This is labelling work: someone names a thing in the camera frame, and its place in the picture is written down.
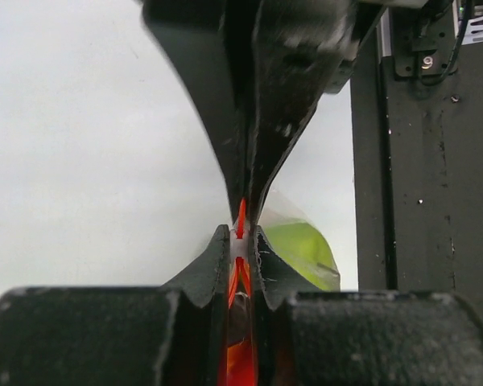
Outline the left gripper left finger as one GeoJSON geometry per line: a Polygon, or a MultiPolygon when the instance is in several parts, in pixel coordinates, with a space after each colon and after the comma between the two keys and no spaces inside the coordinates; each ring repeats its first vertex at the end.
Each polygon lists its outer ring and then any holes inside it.
{"type": "Polygon", "coordinates": [[[229,229],[161,286],[0,297],[0,385],[223,385],[229,229]]]}

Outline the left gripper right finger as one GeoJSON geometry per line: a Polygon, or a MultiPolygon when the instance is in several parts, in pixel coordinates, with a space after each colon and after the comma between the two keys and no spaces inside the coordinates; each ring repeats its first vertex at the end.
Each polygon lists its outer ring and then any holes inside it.
{"type": "Polygon", "coordinates": [[[461,297],[326,292],[250,234],[259,385],[483,385],[483,324],[461,297]]]}

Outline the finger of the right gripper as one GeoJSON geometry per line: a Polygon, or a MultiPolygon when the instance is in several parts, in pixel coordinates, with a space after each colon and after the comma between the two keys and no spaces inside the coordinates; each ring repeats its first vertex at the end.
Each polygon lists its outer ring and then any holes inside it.
{"type": "Polygon", "coordinates": [[[142,18],[186,88],[217,158],[232,220],[246,193],[251,1],[145,1],[142,18]]]}
{"type": "Polygon", "coordinates": [[[350,49],[357,8],[355,1],[262,1],[258,7],[246,187],[252,222],[350,49]]]}

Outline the green apple toy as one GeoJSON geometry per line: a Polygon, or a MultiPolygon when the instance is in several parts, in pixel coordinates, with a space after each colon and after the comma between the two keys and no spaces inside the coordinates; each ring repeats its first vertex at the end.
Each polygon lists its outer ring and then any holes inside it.
{"type": "Polygon", "coordinates": [[[340,291],[341,275],[323,234],[299,221],[264,228],[270,246],[289,266],[321,290],[340,291]]]}

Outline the clear zip top bag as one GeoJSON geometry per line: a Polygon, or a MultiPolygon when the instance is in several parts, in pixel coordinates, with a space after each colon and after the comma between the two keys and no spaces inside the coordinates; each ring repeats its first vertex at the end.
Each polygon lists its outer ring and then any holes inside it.
{"type": "Polygon", "coordinates": [[[338,381],[325,305],[338,291],[307,281],[276,254],[264,228],[304,221],[285,201],[261,223],[242,198],[214,272],[213,341],[190,385],[334,385],[338,381]]]}

